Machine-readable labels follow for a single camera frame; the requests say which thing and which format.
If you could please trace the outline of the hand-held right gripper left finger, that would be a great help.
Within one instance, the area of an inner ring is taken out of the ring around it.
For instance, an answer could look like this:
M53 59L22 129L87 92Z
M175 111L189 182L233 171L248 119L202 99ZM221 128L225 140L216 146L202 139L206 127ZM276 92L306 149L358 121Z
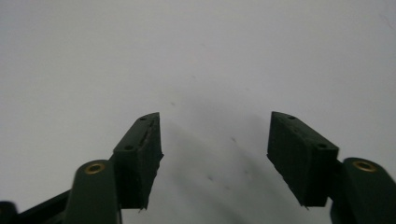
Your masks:
M146 209L162 158L160 114L155 112L135 121L110 159L77 169L63 224L122 224L123 209Z

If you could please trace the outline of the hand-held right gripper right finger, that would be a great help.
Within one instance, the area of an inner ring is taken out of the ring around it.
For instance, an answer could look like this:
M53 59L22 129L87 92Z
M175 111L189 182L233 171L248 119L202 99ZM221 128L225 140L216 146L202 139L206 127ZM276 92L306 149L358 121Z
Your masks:
M337 160L339 147L298 118L271 114L267 157L300 205L332 200L332 224L396 224L396 181L379 164Z

